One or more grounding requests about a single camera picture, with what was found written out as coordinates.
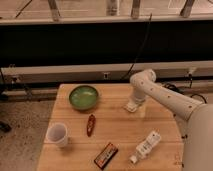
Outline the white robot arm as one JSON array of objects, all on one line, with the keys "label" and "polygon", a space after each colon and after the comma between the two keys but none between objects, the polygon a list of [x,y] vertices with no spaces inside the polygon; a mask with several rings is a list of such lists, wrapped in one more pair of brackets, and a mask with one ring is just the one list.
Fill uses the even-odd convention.
[{"label": "white robot arm", "polygon": [[135,112],[150,96],[187,122],[182,171],[213,171],[213,104],[206,104],[155,83],[152,69],[130,77],[132,94],[126,109]]}]

